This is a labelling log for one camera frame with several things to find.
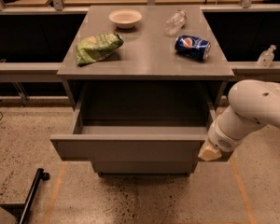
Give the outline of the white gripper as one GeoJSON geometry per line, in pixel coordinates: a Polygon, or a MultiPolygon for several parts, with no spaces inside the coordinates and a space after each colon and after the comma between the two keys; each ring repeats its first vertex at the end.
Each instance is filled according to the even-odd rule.
{"type": "Polygon", "coordinates": [[[198,157],[203,161],[214,161],[222,157],[222,152],[233,152],[243,143],[244,124],[239,119],[217,118],[208,131],[198,157]]]}

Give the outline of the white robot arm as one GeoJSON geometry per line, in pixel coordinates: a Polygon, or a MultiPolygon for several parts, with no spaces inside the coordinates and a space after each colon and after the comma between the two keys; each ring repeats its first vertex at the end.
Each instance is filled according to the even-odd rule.
{"type": "Polygon", "coordinates": [[[280,129],[280,83],[253,79],[234,84],[229,106],[212,122],[198,157],[214,161],[231,153],[252,132],[272,125],[280,129]]]}

